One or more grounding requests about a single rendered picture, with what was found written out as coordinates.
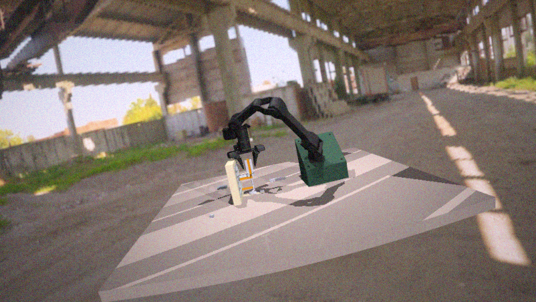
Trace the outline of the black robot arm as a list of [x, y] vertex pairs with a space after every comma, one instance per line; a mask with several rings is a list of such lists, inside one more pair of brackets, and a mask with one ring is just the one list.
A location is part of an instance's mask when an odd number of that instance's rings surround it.
[[[268, 108], [264, 108], [261, 106], [268, 103]], [[231, 119], [227, 124], [228, 128], [222, 129], [223, 138], [225, 140], [232, 140], [236, 138], [241, 139], [249, 137], [247, 128], [250, 128], [250, 125], [246, 123], [242, 126], [242, 123], [251, 115], [253, 115], [256, 111], [282, 120], [291, 130], [293, 130], [301, 138], [301, 146], [303, 146], [305, 150], [308, 151], [308, 158], [310, 160], [310, 163], [323, 162], [323, 140], [321, 140], [314, 132], [308, 131], [288, 111], [287, 105], [281, 98], [256, 98], [241, 112], [233, 114], [231, 116]]]

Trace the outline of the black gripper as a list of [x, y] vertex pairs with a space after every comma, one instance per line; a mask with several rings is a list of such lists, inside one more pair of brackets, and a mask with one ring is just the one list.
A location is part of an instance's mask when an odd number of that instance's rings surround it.
[[236, 152], [236, 151], [227, 152], [227, 158], [229, 158], [229, 159], [231, 159], [231, 158], [237, 159], [239, 161], [241, 167], [244, 169], [243, 162], [242, 162], [241, 157], [239, 155], [240, 154], [245, 154], [245, 153], [248, 153], [248, 152], [252, 152], [254, 166], [256, 166], [258, 154], [260, 154], [260, 151], [265, 150], [264, 145], [260, 144], [260, 145], [256, 145], [254, 148], [251, 148], [249, 137], [241, 138], [241, 139], [237, 139], [237, 140], [238, 140], [238, 143], [239, 143], [239, 150], [240, 151], [238, 151], [238, 152]]

